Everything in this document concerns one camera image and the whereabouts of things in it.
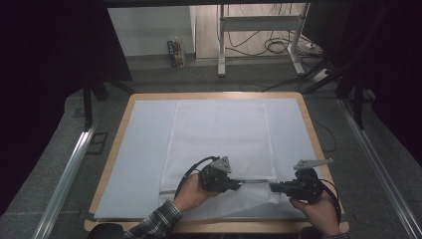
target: human hand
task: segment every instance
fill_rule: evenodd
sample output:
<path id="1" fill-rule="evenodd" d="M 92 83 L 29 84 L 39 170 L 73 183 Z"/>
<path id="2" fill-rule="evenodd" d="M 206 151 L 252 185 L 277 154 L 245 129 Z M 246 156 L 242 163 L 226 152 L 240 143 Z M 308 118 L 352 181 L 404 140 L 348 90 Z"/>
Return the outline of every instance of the human hand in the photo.
<path id="1" fill-rule="evenodd" d="M 319 230 L 322 236 L 341 234 L 332 199 L 326 192 L 323 192 L 317 202 L 312 204 L 304 203 L 294 198 L 290 198 L 290 202 L 295 208 L 298 208 L 304 213 L 313 227 Z"/>
<path id="2" fill-rule="evenodd" d="M 173 203 L 181 212 L 184 212 L 201 205 L 207 199 L 218 194 L 220 193 L 208 192 L 202 189 L 199 185 L 199 176 L 195 173 L 186 179 Z"/>

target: metal frame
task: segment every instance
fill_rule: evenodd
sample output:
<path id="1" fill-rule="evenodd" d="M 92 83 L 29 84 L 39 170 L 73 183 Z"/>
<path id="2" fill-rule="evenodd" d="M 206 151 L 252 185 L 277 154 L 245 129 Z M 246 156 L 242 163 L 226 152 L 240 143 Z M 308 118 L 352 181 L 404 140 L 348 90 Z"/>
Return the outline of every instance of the metal frame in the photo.
<path id="1" fill-rule="evenodd" d="M 43 217 L 37 226 L 32 237 L 33 239 L 49 238 L 66 197 L 68 196 L 68 192 L 78 172 L 79 166 L 81 165 L 82 159 L 84 158 L 85 152 L 87 151 L 88 145 L 90 144 L 90 140 L 97 128 L 97 124 L 98 122 L 94 120 L 91 128 L 88 131 L 82 132 L 71 158 L 66 165 L 65 171 L 50 199 L 49 205 L 44 211 Z"/>
<path id="2" fill-rule="evenodd" d="M 299 16 L 253 16 L 253 17 L 225 17 L 224 5 L 220 5 L 220 47 L 218 55 L 218 76 L 226 76 L 226 56 L 224 46 L 225 32 L 245 31 L 295 31 L 292 44 L 288 46 L 289 56 L 298 75 L 305 73 L 301 61 L 296 53 L 299 37 L 307 16 L 307 3 Z"/>
<path id="3" fill-rule="evenodd" d="M 372 143 L 366 136 L 365 131 L 360 129 L 359 125 L 354 121 L 352 116 L 353 109 L 351 108 L 349 101 L 338 100 L 338 102 L 342 106 L 344 115 L 347 118 L 351 129 L 356 135 L 360 146 L 363 148 L 366 158 L 368 159 L 382 187 L 384 188 L 385 194 L 387 194 L 387 197 L 393 205 L 398 217 L 400 218 L 404 229 L 407 231 L 409 238 L 422 238 L 422 230 L 419 227 L 419 223 L 416 220 L 415 215 L 407 204 L 406 199 L 401 195 L 393 179 L 390 177 L 388 171 L 382 163 L 381 158 L 379 158 L 375 148 L 372 146 Z"/>

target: electrical cable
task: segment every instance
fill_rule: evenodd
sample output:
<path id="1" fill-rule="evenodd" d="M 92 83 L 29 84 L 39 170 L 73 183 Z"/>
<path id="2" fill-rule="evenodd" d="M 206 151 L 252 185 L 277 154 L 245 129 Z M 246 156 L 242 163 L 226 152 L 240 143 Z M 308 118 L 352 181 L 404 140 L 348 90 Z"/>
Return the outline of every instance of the electrical cable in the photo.
<path id="1" fill-rule="evenodd" d="M 309 43 L 313 43 L 313 41 L 311 41 L 309 38 L 305 37 L 304 35 L 300 35 L 300 38 L 304 39 L 305 41 L 309 42 Z"/>
<path id="2" fill-rule="evenodd" d="M 273 11 L 276 11 L 276 9 L 277 9 L 277 4 L 274 4 L 273 7 L 270 9 L 270 11 L 268 12 L 267 15 L 270 15 Z M 282 9 L 282 5 L 280 5 L 279 15 L 281 13 L 281 9 Z M 230 5 L 228 5 L 227 14 L 230 15 Z M 231 39 L 231 34 L 230 34 L 230 32 L 228 32 L 229 42 L 230 42 L 230 44 L 231 44 L 231 46 L 233 48 L 226 47 L 225 49 L 226 50 L 237 52 L 237 53 L 242 54 L 242 55 L 245 55 L 245 56 L 251 56 L 251 57 L 261 56 L 261 55 L 263 55 L 263 54 L 265 54 L 267 52 L 271 52 L 271 53 L 274 53 L 274 54 L 282 54 L 283 52 L 285 52 L 287 50 L 286 43 L 284 43 L 283 41 L 275 41 L 275 40 L 278 40 L 280 38 L 272 38 L 274 31 L 271 32 L 270 38 L 267 37 L 268 39 L 264 43 L 265 51 L 263 51 L 263 52 L 256 53 L 256 54 L 249 54 L 249 53 L 245 53 L 245 52 L 242 52 L 242 51 L 239 51 L 239 50 L 235 49 L 235 48 L 240 47 L 243 44 L 247 43 L 251 38 L 253 38 L 254 36 L 256 36 L 260 32 L 261 31 L 256 31 L 254 34 L 252 34 L 251 36 L 249 36 L 246 40 L 244 40 L 240 44 L 236 44 L 236 45 L 233 44 L 232 39 Z M 218 35 L 218 23 L 217 23 L 217 38 L 218 38 L 218 41 L 220 41 L 220 37 Z M 279 51 L 273 50 L 272 47 L 275 46 L 275 45 L 283 45 L 284 46 L 284 49 L 283 50 L 279 50 Z"/>
<path id="3" fill-rule="evenodd" d="M 217 33 L 217 39 L 218 39 L 218 42 L 220 42 L 220 36 L 218 35 L 218 32 L 219 32 L 219 30 L 220 30 L 220 28 L 218 27 L 218 26 L 219 26 L 219 24 L 218 24 L 218 23 L 220 22 L 220 21 L 219 21 L 219 17 L 218 17 L 218 7 L 219 7 L 219 6 L 217 5 L 216 7 L 217 7 L 217 8 L 216 8 L 216 9 L 217 9 L 217 11 L 216 11 L 216 18 L 215 18 L 215 19 L 216 19 L 216 26 L 217 26 L 216 33 Z"/>
<path id="4" fill-rule="evenodd" d="M 243 13 L 243 16 L 245 16 L 246 14 L 245 14 L 245 12 L 242 10 L 242 4 L 239 4 L 239 9 L 240 9 L 240 11 Z"/>
<path id="5" fill-rule="evenodd" d="M 334 135 L 332 134 L 331 130 L 329 130 L 328 127 L 324 126 L 322 123 L 318 122 L 316 119 L 314 119 L 313 117 L 311 117 L 311 120 L 313 120 L 314 122 L 316 122 L 319 126 L 325 128 L 325 130 L 331 135 L 332 140 L 334 141 L 334 148 L 333 149 L 322 149 L 322 151 L 324 152 L 335 152 L 337 150 L 337 140 L 335 139 Z"/>
<path id="6" fill-rule="evenodd" d="M 311 57 L 325 58 L 324 53 L 309 53 L 299 46 L 296 47 L 296 52 L 298 53 L 298 56 L 311 56 Z"/>
<path id="7" fill-rule="evenodd" d="M 292 5 L 293 5 L 293 3 L 291 3 L 291 9 L 289 10 L 289 15 L 292 14 Z"/>
<path id="8" fill-rule="evenodd" d="M 268 86 L 264 86 L 264 85 L 258 85 L 258 84 L 254 84 L 254 83 L 242 83 L 240 86 L 239 86 L 239 90 L 241 91 L 241 92 L 248 92 L 248 91 L 246 91 L 246 90 L 244 90 L 243 89 L 243 87 L 244 86 L 253 86 L 253 87 L 259 87 L 259 88 L 267 88 Z"/>
<path id="9" fill-rule="evenodd" d="M 319 58 L 317 56 L 302 56 L 301 57 L 301 63 L 309 68 L 312 68 L 313 66 L 309 65 L 308 63 L 305 63 L 304 59 L 308 59 L 308 58 Z"/>
<path id="10" fill-rule="evenodd" d="M 284 85 L 287 85 L 287 84 L 296 83 L 299 80 L 306 80 L 309 76 L 312 76 L 324 64 L 325 64 L 325 61 L 321 61 L 314 68 L 310 69 L 305 75 L 300 76 L 298 78 L 294 78 L 294 79 L 291 79 L 291 80 L 287 80 L 287 81 L 284 81 L 284 82 L 277 83 L 275 85 L 272 85 L 270 87 L 267 87 L 267 88 L 261 90 L 261 92 L 263 93 L 263 92 L 266 92 L 266 91 L 268 91 L 270 89 L 274 89 L 274 88 L 277 88 L 277 87 L 280 87 L 280 86 L 284 86 Z"/>
<path id="11" fill-rule="evenodd" d="M 337 190 L 337 188 L 334 186 L 334 183 L 332 183 L 332 182 L 330 182 L 330 181 L 328 181 L 328 180 L 325 180 L 325 179 L 319 179 L 319 181 L 324 181 L 324 182 L 327 182 L 327 183 L 331 184 L 332 188 L 334 188 L 335 195 L 336 195 L 337 199 L 339 198 L 339 197 L 338 197 L 338 190 Z"/>
<path id="12" fill-rule="evenodd" d="M 215 161 L 215 160 L 217 160 L 219 158 L 220 157 L 218 157 L 218 156 L 217 157 L 216 156 L 208 156 L 208 157 L 205 157 L 204 159 L 200 160 L 199 162 L 193 164 L 193 166 L 191 166 L 189 168 L 189 170 L 187 170 L 185 172 L 185 174 L 183 175 L 182 179 L 180 180 L 179 185 L 177 186 L 176 192 L 174 193 L 174 198 L 176 198 L 177 194 L 179 194 L 180 190 L 182 189 L 183 184 L 185 183 L 185 181 L 187 180 L 187 178 L 189 177 L 189 175 L 199 166 L 199 164 L 203 163 L 206 160 L 210 160 L 211 159 L 211 160 Z"/>
<path id="13" fill-rule="evenodd" d="M 325 65 L 326 65 L 326 60 L 322 60 L 314 68 L 312 68 L 308 72 L 307 76 L 304 79 L 301 79 L 300 81 L 298 81 L 298 84 L 295 87 L 295 92 L 300 93 L 301 92 L 302 83 L 304 81 L 308 80 L 308 79 L 313 79 L 318 74 L 318 70 L 321 70 Z"/>
<path id="14" fill-rule="evenodd" d="M 340 202 L 338 200 L 338 196 L 334 195 L 334 193 L 331 191 L 331 189 L 329 189 L 329 187 L 327 187 L 325 184 L 321 183 L 320 185 L 322 186 L 323 190 L 332 199 L 332 204 L 334 205 L 334 209 L 335 209 L 335 215 L 337 217 L 337 223 L 339 225 L 340 222 L 341 222 L 341 207 L 340 207 Z"/>
<path id="15" fill-rule="evenodd" d="M 368 28 L 368 23 L 371 22 L 371 19 L 373 18 L 375 14 L 367 14 L 366 18 L 361 21 L 360 25 L 358 27 L 356 27 L 356 29 L 353 31 L 353 34 L 351 35 L 351 37 L 349 37 L 346 41 L 344 41 L 344 43 L 342 43 L 337 49 L 335 49 L 333 52 L 327 54 L 324 53 L 323 57 L 327 58 L 327 59 L 332 59 L 333 57 L 339 55 L 339 54 L 344 54 L 344 52 L 346 53 L 350 53 L 351 48 L 357 43 L 358 38 L 361 36 L 361 34 Z M 302 39 L 304 39 L 305 41 L 311 42 L 310 39 L 306 38 L 303 35 L 300 35 L 300 37 Z"/>

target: sleeve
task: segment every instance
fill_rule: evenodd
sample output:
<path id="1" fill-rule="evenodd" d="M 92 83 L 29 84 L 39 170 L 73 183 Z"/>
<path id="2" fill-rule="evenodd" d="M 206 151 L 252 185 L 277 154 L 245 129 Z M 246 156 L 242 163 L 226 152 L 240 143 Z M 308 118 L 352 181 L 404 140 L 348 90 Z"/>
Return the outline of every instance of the sleeve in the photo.
<path id="1" fill-rule="evenodd" d="M 181 212 L 170 201 L 158 207 L 137 226 L 128 230 L 123 239 L 161 238 L 182 218 Z"/>
<path id="2" fill-rule="evenodd" d="M 343 233 L 337 236 L 322 236 L 321 239 L 350 239 L 350 236 L 347 233 Z"/>

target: wooden table frame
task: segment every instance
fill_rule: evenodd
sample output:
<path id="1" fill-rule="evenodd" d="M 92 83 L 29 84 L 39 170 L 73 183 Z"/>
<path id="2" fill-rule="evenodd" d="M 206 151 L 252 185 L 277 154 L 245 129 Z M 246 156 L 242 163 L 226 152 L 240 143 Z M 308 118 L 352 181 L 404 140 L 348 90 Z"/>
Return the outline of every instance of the wooden table frame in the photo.
<path id="1" fill-rule="evenodd" d="M 306 128 L 308 130 L 316 158 L 324 158 L 322 150 L 317 139 L 311 117 L 309 115 L 304 98 L 299 93 L 175 93 L 175 94 L 135 94 L 132 95 L 127 103 L 126 110 L 122 117 L 120 126 L 111 147 L 108 160 L 103 171 L 102 178 L 99 182 L 96 194 L 90 207 L 90 214 L 94 215 L 99 206 L 103 193 L 106 190 L 112 168 L 117 158 L 118 150 L 121 145 L 124 133 L 129 122 L 131 111 L 136 101 L 162 101 L 162 100 L 252 100 L 252 99 L 296 99 Z M 328 167 L 323 165 L 320 167 L 322 175 L 328 181 L 332 182 Z M 85 221 L 85 229 L 91 231 L 100 222 L 87 219 Z M 139 222 L 115 222 L 120 224 L 126 231 L 136 226 Z M 295 220 L 250 220 L 250 221 L 181 221 L 176 224 L 173 233 L 299 233 L 305 226 L 310 226 L 307 221 Z M 348 231 L 348 223 L 341 222 L 340 229 L 343 232 Z"/>

